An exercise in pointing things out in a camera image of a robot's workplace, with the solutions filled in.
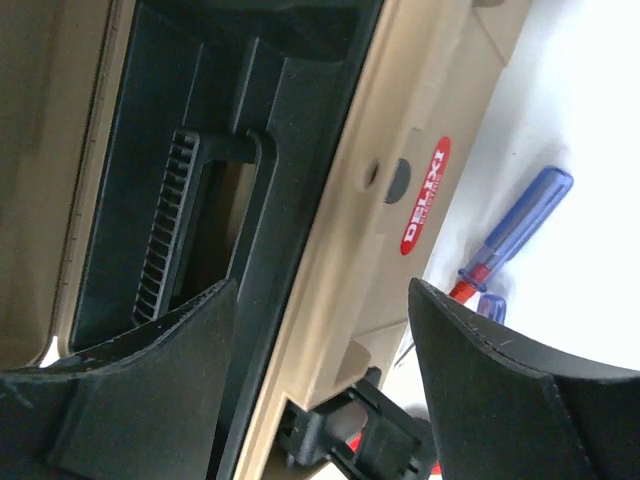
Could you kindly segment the tan plastic tool box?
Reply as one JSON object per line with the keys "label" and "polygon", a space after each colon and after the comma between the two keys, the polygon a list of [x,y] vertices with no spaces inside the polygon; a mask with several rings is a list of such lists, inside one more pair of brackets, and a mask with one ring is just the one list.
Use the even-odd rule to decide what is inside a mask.
{"label": "tan plastic tool box", "polygon": [[[82,351],[68,341],[137,2],[1,5],[1,375]],[[229,479],[426,479],[434,463],[425,423],[379,386],[531,5],[378,2]]]}

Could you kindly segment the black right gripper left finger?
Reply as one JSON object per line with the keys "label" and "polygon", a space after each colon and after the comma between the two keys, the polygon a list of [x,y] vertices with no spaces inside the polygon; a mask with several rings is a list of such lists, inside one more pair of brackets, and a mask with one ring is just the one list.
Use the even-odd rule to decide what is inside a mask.
{"label": "black right gripper left finger", "polygon": [[236,319],[222,281],[47,367],[1,375],[5,479],[203,479]]}

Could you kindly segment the black tool box tray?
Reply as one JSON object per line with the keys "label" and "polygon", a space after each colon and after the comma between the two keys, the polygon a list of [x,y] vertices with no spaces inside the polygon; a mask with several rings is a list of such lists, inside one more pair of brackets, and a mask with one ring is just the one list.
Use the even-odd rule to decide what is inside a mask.
{"label": "black tool box tray", "polygon": [[235,473],[381,8],[135,5],[68,345],[234,280],[211,479]]}

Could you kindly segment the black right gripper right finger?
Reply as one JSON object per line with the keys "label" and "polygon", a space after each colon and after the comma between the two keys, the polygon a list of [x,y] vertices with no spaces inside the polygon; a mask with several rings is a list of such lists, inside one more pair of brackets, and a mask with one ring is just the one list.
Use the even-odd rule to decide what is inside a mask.
{"label": "black right gripper right finger", "polygon": [[447,479],[635,479],[639,375],[497,324],[421,279],[408,313]]}

